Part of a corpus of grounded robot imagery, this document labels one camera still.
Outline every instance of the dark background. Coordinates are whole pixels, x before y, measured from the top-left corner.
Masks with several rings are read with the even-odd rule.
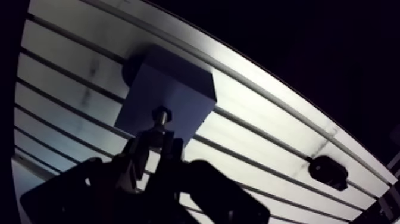
[[[150,0],[308,98],[387,164],[400,150],[400,1]]]

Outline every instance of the illuminated white surface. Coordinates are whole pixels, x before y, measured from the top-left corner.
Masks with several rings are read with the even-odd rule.
[[[90,5],[76,1],[48,2],[47,0],[36,0],[32,1],[30,12],[91,42],[97,43],[99,46],[122,57],[127,57],[132,52],[137,51],[140,46],[146,46],[150,43],[161,45],[198,66],[212,71],[219,107],[237,115],[308,156],[315,157],[319,155],[316,153],[319,152],[319,147],[326,141],[279,107],[220,71],[210,66],[205,67],[205,63],[162,41],[160,38],[152,36]],[[99,33],[99,26],[102,26],[101,33]],[[85,73],[84,70],[77,72],[77,74],[83,73]],[[326,127],[332,127],[332,124],[329,123]],[[339,149],[337,150],[340,156],[335,157],[335,159],[338,162],[352,164],[350,167],[357,167],[358,163],[354,159],[349,158]],[[364,167],[354,172],[349,169],[349,179],[372,194],[382,195],[388,190],[388,186],[379,181],[377,177],[369,175],[369,173]]]
[[[255,82],[264,90],[300,112],[307,119],[310,119],[315,125],[330,134],[332,138],[336,138],[348,148],[354,150],[356,155],[371,164],[386,179],[391,182],[396,181],[396,179],[392,178],[393,175],[388,175],[386,168],[322,112],[273,76],[270,76],[240,55],[233,54],[232,50],[204,34],[193,32],[193,28],[150,7],[144,2],[118,3],[118,1],[113,0],[107,2],[115,4],[115,6],[119,4],[120,9],[135,15],[137,18],[146,20],[146,22],[153,24],[170,35],[182,38],[189,45],[204,51],[226,66],[236,70],[243,77]],[[326,144],[327,140],[325,138],[294,118],[294,116],[193,55],[138,27],[75,0],[32,0],[29,12],[123,58],[127,58],[132,53],[140,52],[145,46],[160,45],[212,73],[218,99],[217,105],[220,108],[240,117],[305,155],[310,157],[318,155],[331,156],[348,169],[349,180],[374,195],[381,196],[389,189],[385,183],[365,167],[362,167],[336,146]],[[165,17],[165,20],[157,21],[155,18],[160,17],[154,17],[155,15]],[[188,39],[188,34],[193,34],[194,36]],[[31,21],[26,21],[21,45],[29,51],[122,98],[126,96],[129,90],[122,81],[120,64]],[[121,108],[119,103],[23,54],[20,55],[18,76],[66,104],[111,126],[114,124]],[[124,138],[55,105],[20,84],[17,84],[15,100],[53,125],[111,154],[119,153],[126,143]],[[40,125],[40,123],[19,110],[15,111],[15,119],[16,125],[23,130],[78,160],[97,155],[95,152],[90,152],[85,146],[60,135],[44,125]],[[198,130],[198,135],[350,204],[366,209],[374,202],[371,197],[351,186],[345,191],[339,192],[313,180],[307,172],[308,163],[303,159],[216,113],[211,113],[206,118],[204,124]],[[39,158],[49,160],[54,165],[57,165],[57,168],[60,166],[59,169],[61,170],[71,166],[70,163],[64,161],[55,163],[55,161],[58,161],[58,155],[51,153],[47,155],[43,147],[18,132],[16,132],[16,143],[23,145],[24,149],[30,150],[32,154]],[[158,158],[158,154],[151,152],[146,168],[153,172]],[[206,158],[232,179],[312,209],[349,220],[354,219],[361,213],[358,210],[301,188],[192,140],[185,149],[185,159],[193,160],[196,158]],[[139,185],[144,187],[145,182],[146,179],[140,182]],[[262,195],[251,194],[269,207],[272,214],[276,216],[305,223],[342,223],[336,219],[299,209]],[[281,221],[273,219],[270,223],[279,222]]]

